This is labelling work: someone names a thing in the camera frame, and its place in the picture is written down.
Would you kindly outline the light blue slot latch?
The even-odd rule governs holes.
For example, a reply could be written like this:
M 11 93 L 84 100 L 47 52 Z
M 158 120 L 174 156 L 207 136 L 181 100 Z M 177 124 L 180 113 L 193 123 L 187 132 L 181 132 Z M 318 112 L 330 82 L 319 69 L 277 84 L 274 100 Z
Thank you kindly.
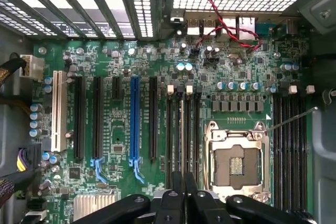
M 105 175 L 103 175 L 102 164 L 105 162 L 105 158 L 92 158 L 90 160 L 90 166 L 94 168 L 96 179 L 101 183 L 106 184 L 107 180 Z
M 144 176 L 140 172 L 139 162 L 141 157 L 130 158 L 129 166 L 132 167 L 135 178 L 142 184 L 144 184 Z

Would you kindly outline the silver finned heatsink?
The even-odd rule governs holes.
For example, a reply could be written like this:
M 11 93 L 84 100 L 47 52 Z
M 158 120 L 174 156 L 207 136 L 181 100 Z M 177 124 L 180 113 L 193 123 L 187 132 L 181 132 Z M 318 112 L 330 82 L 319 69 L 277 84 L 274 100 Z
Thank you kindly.
M 73 221 L 77 221 L 95 211 L 98 211 L 116 201 L 113 194 L 77 195 L 73 199 Z

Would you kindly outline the long black expansion slot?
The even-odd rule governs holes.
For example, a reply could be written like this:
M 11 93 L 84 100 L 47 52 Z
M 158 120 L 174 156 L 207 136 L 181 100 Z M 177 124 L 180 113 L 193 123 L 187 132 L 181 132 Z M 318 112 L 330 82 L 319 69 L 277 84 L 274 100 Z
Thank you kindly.
M 157 137 L 158 137 L 158 85 L 157 77 L 149 78 L 149 156 L 151 160 L 157 158 Z
M 74 83 L 74 158 L 76 162 L 85 156 L 85 121 L 86 121 L 86 84 L 82 76 Z
M 92 123 L 93 123 L 93 147 L 92 157 L 101 158 L 103 153 L 103 78 L 94 77 L 93 79 L 93 110 L 92 110 Z

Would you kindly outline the blue expansion slot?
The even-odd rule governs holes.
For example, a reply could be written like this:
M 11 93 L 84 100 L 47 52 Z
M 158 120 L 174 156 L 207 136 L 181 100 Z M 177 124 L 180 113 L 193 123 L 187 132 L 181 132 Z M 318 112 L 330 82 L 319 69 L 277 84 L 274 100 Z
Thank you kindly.
M 131 77 L 130 82 L 130 163 L 139 158 L 140 138 L 140 78 Z

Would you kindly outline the thin metal locking lever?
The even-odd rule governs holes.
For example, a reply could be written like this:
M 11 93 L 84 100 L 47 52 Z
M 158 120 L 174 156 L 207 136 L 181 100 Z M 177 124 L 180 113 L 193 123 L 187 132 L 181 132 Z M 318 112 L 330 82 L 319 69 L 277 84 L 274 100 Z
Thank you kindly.
M 316 106 L 312 107 L 312 108 L 308 109 L 306 112 L 303 112 L 301 114 L 295 115 L 295 116 L 293 116 L 293 117 L 291 117 L 291 118 L 289 118 L 289 119 L 287 119 L 287 120 L 285 120 L 285 121 L 283 121 L 281 123 L 278 123 L 278 124 L 273 125 L 272 127 L 268 128 L 268 129 L 265 129 L 263 131 L 263 133 L 267 133 L 267 132 L 273 131 L 273 130 L 275 130 L 276 128 L 278 128 L 280 126 L 283 126 L 283 125 L 285 125 L 287 123 L 290 123 L 290 122 L 292 122 L 294 120 L 298 120 L 298 119 L 300 119 L 300 118 L 302 118 L 304 116 L 307 116 L 307 115 L 309 115 L 312 112 L 317 111 L 317 110 L 318 110 L 318 107 L 316 107 Z

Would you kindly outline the grey metal PC case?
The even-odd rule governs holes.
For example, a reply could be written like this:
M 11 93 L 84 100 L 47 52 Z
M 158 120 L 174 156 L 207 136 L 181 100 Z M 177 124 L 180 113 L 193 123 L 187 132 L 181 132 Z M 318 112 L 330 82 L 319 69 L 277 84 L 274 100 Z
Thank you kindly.
M 184 23 L 171 24 L 172 15 Z M 224 23 L 236 18 L 236 36 Z M 256 23 L 275 23 L 268 36 L 238 27 L 239 17 L 254 17 Z M 299 20 L 296 35 L 281 35 L 286 18 Z M 187 35 L 187 20 L 199 19 L 199 36 Z M 216 20 L 216 35 L 204 35 L 203 20 Z M 230 39 L 221 39 L 222 29 Z M 239 31 L 255 40 L 240 40 Z M 44 224 L 43 213 L 29 203 L 36 199 L 36 183 L 43 173 L 41 144 L 30 135 L 32 79 L 19 76 L 26 62 L 20 55 L 33 55 L 37 45 L 47 41 L 140 42 L 153 44 L 169 39 L 185 39 L 197 45 L 211 41 L 232 42 L 247 54 L 256 52 L 263 39 L 284 41 L 305 39 L 307 51 L 301 63 L 314 93 L 309 105 L 317 111 L 307 115 L 309 161 L 311 165 L 314 224 L 336 224 L 336 0 L 162 0 L 160 39 L 137 40 L 122 0 L 0 0 L 0 176 L 19 172 L 37 174 L 0 207 L 0 224 Z

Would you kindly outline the short black expansion slot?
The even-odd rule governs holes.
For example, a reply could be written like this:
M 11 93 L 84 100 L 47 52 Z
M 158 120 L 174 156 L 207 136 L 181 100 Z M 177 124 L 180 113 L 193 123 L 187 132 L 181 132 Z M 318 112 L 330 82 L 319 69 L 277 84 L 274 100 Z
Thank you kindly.
M 112 78 L 111 95 L 113 100 L 121 100 L 122 97 L 122 85 L 120 77 Z

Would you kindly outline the green motherboard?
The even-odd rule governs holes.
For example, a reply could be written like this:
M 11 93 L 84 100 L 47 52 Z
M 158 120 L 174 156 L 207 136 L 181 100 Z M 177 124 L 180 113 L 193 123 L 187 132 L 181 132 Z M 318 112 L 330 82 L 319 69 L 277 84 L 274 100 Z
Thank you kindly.
M 33 85 L 30 135 L 41 144 L 44 168 L 36 183 L 35 200 L 29 203 L 43 213 L 44 224 L 72 224 L 73 203 L 77 195 L 113 194 L 116 201 L 131 194 L 152 198 L 166 188 L 166 101 L 167 86 L 174 85 L 172 97 L 172 172 L 175 171 L 175 95 L 184 87 L 181 101 L 182 171 L 185 168 L 185 94 L 193 86 L 191 105 L 191 159 L 193 172 L 194 95 L 202 86 L 200 101 L 199 179 L 226 200 L 242 194 L 274 206 L 274 154 L 272 95 L 278 94 L 279 123 L 284 90 L 296 95 L 297 114 L 309 105 L 314 93 L 301 63 L 307 51 L 305 39 L 274 41 L 263 39 L 252 54 L 232 42 L 211 41 L 197 45 L 185 39 L 144 44 L 116 41 L 105 44 L 90 41 L 53 42 L 37 45 L 34 52 L 45 61 L 44 80 Z M 53 71 L 64 71 L 67 79 L 66 149 L 51 151 Z M 86 84 L 85 156 L 74 158 L 74 83 L 82 76 Z M 130 82 L 140 78 L 139 162 L 144 184 L 134 176 L 130 159 Z M 103 175 L 107 183 L 96 179 L 90 166 L 93 147 L 93 79 L 103 78 Z M 121 100 L 113 100 L 112 78 L 120 77 Z M 157 77 L 157 158 L 149 156 L 149 78 Z M 281 209 L 282 207 L 282 141 Z M 308 163 L 308 211 L 285 210 L 309 217 L 312 209 L 311 165 Z

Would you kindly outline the white expansion slot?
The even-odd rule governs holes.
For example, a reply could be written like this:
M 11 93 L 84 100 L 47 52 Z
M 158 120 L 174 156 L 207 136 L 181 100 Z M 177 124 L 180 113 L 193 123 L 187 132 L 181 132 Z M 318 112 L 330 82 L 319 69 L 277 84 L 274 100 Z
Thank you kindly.
M 51 151 L 66 149 L 67 132 L 67 76 L 64 71 L 53 71 Z

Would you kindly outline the blue rear port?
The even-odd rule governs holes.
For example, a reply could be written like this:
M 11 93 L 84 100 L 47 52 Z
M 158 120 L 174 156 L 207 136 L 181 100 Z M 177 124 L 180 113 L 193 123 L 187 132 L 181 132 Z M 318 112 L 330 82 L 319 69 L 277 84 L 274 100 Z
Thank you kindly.
M 276 27 L 275 23 L 256 23 L 255 24 L 255 33 L 259 37 L 266 37 L 269 35 L 270 31 Z

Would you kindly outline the white power connector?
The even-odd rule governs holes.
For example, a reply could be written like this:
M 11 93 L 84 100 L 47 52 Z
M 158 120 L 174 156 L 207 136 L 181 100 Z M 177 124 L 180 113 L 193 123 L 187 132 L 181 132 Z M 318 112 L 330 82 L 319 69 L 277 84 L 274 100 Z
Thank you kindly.
M 20 58 L 26 62 L 26 66 L 20 69 L 19 76 L 42 82 L 44 80 L 44 59 L 33 55 L 20 55 Z

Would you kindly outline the dark rear port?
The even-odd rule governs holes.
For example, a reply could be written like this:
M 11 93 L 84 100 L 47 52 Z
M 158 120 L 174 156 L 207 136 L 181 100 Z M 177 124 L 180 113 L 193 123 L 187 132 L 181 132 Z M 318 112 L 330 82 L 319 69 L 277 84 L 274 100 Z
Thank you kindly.
M 299 31 L 299 20 L 296 18 L 284 19 L 278 28 L 281 35 L 296 35 Z

